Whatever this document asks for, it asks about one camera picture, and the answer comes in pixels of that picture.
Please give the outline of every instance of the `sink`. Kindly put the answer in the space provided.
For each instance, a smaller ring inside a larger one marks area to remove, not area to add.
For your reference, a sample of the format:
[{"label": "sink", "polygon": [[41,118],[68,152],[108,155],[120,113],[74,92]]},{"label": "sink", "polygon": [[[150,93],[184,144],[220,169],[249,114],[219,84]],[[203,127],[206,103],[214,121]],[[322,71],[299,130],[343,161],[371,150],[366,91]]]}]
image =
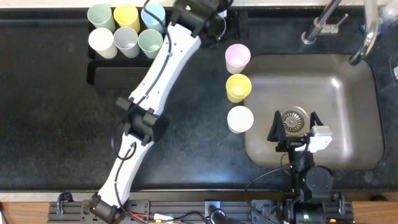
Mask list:
[{"label": "sink", "polygon": [[[326,149],[314,153],[316,165],[331,169],[372,168],[384,155],[373,72],[366,62],[348,63],[349,55],[262,55],[243,73],[252,82],[244,100],[254,115],[246,132],[246,150],[260,166],[279,167],[283,153],[267,141],[275,111],[282,113],[287,134],[309,132],[315,111],[333,133]],[[289,162],[287,156],[283,164]]]}]

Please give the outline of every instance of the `faucet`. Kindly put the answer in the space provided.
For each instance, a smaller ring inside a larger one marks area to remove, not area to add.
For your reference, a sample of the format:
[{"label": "faucet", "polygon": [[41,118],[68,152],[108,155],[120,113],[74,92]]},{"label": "faucet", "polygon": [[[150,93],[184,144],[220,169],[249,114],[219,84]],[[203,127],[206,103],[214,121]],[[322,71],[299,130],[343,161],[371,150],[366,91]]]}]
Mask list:
[{"label": "faucet", "polygon": [[[317,36],[319,34],[336,34],[337,31],[334,31],[338,28],[344,19],[347,18],[346,15],[342,20],[340,20],[337,25],[333,27],[329,27],[325,32],[324,30],[327,28],[326,21],[329,19],[331,13],[337,8],[341,0],[331,0],[331,2],[327,5],[327,7],[323,10],[321,15],[314,19],[310,28],[304,32],[301,36],[304,44],[313,44],[317,40]],[[349,64],[354,66],[361,62],[371,51],[374,42],[376,41],[377,32],[379,28],[379,14],[377,11],[377,0],[364,0],[364,8],[365,8],[365,17],[366,17],[366,34],[365,40],[358,49],[358,51],[349,58]]]}]

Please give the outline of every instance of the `wooden floor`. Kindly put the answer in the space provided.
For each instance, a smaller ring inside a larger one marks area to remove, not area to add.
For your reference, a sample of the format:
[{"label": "wooden floor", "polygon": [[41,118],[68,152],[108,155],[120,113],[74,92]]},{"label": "wooden floor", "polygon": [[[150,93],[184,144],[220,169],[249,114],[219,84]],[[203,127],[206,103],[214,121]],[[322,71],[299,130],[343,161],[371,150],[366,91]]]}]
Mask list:
[{"label": "wooden floor", "polygon": [[[48,202],[3,202],[10,224],[43,224],[47,222]],[[355,223],[398,223],[398,202],[353,202]]]}]

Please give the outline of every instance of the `cup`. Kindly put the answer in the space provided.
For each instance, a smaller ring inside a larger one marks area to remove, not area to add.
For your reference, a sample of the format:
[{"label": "cup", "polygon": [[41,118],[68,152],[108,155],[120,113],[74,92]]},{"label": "cup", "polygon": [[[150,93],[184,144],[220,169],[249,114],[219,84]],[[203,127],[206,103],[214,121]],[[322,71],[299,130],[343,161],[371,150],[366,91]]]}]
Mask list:
[{"label": "cup", "polygon": [[111,32],[114,32],[116,28],[112,10],[108,5],[95,4],[91,6],[87,12],[87,18],[96,28],[107,28]]},{"label": "cup", "polygon": [[225,64],[231,74],[242,72],[249,61],[250,50],[245,45],[233,44],[226,49]]},{"label": "cup", "polygon": [[[163,22],[163,24],[166,23],[166,12],[164,11],[163,6],[161,6],[159,4],[153,4],[153,5],[147,6],[146,9],[149,12],[153,13],[153,15],[158,17]],[[162,25],[159,22],[157,22],[157,20],[155,18],[150,16],[148,13],[146,13],[144,10],[141,11],[141,18],[142,18],[142,21],[144,21],[145,26],[148,29],[157,30],[161,34],[164,33]]]},{"label": "cup", "polygon": [[120,27],[130,27],[139,32],[138,10],[133,4],[122,4],[113,12],[113,17]]},{"label": "cup", "polygon": [[233,103],[239,103],[251,91],[250,79],[242,74],[231,75],[226,81],[226,96]]},{"label": "cup", "polygon": [[156,58],[162,44],[162,34],[156,30],[144,30],[138,37],[138,45],[148,58]]},{"label": "cup", "polygon": [[118,28],[113,34],[113,42],[128,58],[137,57],[139,54],[138,34],[133,28]]},{"label": "cup", "polygon": [[245,106],[235,106],[227,116],[229,130],[235,134],[243,133],[251,128],[254,116],[251,110]]},{"label": "cup", "polygon": [[97,28],[88,36],[88,44],[104,58],[114,58],[118,49],[113,43],[113,34],[107,28]]}]

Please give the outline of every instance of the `drain strainer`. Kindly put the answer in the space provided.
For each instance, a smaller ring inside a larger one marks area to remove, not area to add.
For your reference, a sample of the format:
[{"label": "drain strainer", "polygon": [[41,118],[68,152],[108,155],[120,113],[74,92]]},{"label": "drain strainer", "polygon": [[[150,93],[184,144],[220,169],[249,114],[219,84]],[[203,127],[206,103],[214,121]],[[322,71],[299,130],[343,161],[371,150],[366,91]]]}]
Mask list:
[{"label": "drain strainer", "polygon": [[302,135],[309,125],[308,114],[298,106],[286,108],[280,112],[286,134],[291,136]]}]

